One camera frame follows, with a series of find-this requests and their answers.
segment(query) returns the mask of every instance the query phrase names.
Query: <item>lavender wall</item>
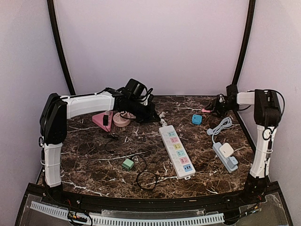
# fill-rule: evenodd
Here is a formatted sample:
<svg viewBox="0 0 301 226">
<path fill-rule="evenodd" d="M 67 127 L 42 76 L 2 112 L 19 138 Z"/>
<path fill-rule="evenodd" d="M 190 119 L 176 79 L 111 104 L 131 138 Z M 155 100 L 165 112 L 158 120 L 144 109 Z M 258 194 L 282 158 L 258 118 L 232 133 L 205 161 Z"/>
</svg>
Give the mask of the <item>lavender wall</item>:
<svg viewBox="0 0 301 226">
<path fill-rule="evenodd" d="M 27 184 L 40 170 L 40 114 L 50 93 L 68 90 L 47 1 L 0 5 L 0 225 L 12 226 Z"/>
<path fill-rule="evenodd" d="M 271 180 L 278 180 L 294 225 L 301 225 L 301 1 L 256 1 L 253 27 L 240 91 L 276 89 L 285 96 L 286 109 L 277 129 L 270 165 Z M 253 108 L 241 113 L 257 140 Z"/>
<path fill-rule="evenodd" d="M 77 93 L 134 77 L 154 94 L 215 95 L 231 83 L 248 0 L 56 0 Z"/>
</svg>

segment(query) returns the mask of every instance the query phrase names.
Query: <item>green cube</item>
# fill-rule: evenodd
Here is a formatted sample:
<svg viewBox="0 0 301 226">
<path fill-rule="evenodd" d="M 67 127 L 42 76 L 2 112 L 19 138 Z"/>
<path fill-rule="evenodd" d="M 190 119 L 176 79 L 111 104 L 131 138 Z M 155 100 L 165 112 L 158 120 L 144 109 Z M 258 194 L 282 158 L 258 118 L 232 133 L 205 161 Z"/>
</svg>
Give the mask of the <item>green cube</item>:
<svg viewBox="0 0 301 226">
<path fill-rule="evenodd" d="M 132 167 L 134 166 L 134 162 L 130 159 L 126 159 L 123 163 L 122 166 L 124 168 L 126 168 L 128 171 L 130 171 L 132 169 Z"/>
</svg>

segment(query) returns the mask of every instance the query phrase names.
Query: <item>black metal frame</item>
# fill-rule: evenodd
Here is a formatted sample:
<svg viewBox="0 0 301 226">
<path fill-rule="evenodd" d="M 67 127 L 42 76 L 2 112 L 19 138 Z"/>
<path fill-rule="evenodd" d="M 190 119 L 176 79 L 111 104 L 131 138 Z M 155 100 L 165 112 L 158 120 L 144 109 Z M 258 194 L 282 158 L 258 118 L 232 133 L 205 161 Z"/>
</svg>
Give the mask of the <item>black metal frame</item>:
<svg viewBox="0 0 301 226">
<path fill-rule="evenodd" d="M 235 70 L 234 77 L 233 77 L 233 80 L 232 80 L 232 84 L 234 84 L 234 85 L 237 85 L 237 83 L 238 83 L 238 79 L 240 77 L 241 69 L 242 69 L 243 64 L 244 64 L 244 60 L 245 60 L 245 56 L 246 56 L 246 49 L 248 47 L 250 33 L 251 33 L 251 27 L 252 27 L 252 22 L 253 22 L 255 2 L 256 2 L 256 0 L 250 0 L 249 1 L 249 9 L 248 9 L 248 15 L 247 15 L 247 18 L 246 18 L 246 27 L 245 27 L 243 42 L 241 44 L 241 49 L 240 49 L 240 53 L 239 53 L 239 57 L 238 57 L 238 62 L 237 62 L 236 70 Z"/>
<path fill-rule="evenodd" d="M 49 11 L 49 17 L 50 17 L 53 37 L 55 39 L 57 54 L 58 54 L 58 57 L 60 58 L 61 67 L 62 67 L 62 70 L 64 73 L 64 77 L 65 77 L 70 95 L 74 96 L 75 90 L 74 90 L 74 86 L 73 86 L 71 76 L 70 76 L 70 73 L 68 70 L 68 66 L 67 66 L 67 62 L 66 62 L 66 58 L 64 55 L 62 42 L 61 42 L 60 32 L 59 32 L 58 26 L 57 26 L 57 20 L 56 20 L 56 15 L 55 15 L 55 5 L 54 5 L 53 0 L 47 0 L 47 4 L 48 4 L 48 11 Z"/>
<path fill-rule="evenodd" d="M 278 182 L 271 183 L 266 194 L 272 194 L 275 192 L 279 193 L 288 223 L 290 226 L 292 226 L 293 222 Z M 43 186 L 34 185 L 31 183 L 28 184 L 17 215 L 15 226 L 19 226 L 21 222 L 21 216 L 28 194 L 41 197 L 43 202 L 57 204 L 47 196 L 44 196 L 45 193 L 46 190 Z M 243 203 L 241 200 L 239 200 L 238 196 L 234 196 L 238 193 L 239 191 L 226 194 L 180 199 L 120 199 L 76 194 L 65 191 L 62 192 L 62 195 L 71 201 L 72 206 L 81 208 L 82 210 L 86 210 L 88 212 L 101 213 L 102 210 L 165 212 L 205 209 L 207 213 L 218 211 L 219 213 L 224 213 L 227 215 L 233 212 L 239 212 L 239 207 L 246 205 L 246 203 Z"/>
</svg>

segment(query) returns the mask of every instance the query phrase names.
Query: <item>white power adapter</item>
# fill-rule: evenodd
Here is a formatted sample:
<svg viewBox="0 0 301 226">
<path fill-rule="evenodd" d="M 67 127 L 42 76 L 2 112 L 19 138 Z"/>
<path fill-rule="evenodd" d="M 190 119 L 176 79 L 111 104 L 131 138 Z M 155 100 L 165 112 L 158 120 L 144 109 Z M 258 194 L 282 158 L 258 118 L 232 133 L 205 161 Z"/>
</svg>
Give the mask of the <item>white power adapter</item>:
<svg viewBox="0 0 301 226">
<path fill-rule="evenodd" d="M 220 151 L 225 158 L 230 157 L 234 153 L 234 150 L 229 143 L 224 143 L 220 147 Z"/>
</svg>

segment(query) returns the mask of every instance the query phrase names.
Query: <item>gray cable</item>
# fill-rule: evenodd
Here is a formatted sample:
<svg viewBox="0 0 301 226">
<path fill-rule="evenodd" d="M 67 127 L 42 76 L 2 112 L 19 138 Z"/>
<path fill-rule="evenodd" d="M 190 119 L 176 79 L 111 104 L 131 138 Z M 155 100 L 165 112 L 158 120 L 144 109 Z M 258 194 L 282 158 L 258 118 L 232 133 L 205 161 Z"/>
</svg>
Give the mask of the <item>gray cable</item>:
<svg viewBox="0 0 301 226">
<path fill-rule="evenodd" d="M 224 118 L 214 129 L 208 129 L 207 134 L 212 136 L 212 142 L 215 144 L 214 136 L 218 135 L 223 129 L 229 129 L 232 126 L 232 120 L 229 117 Z"/>
</svg>

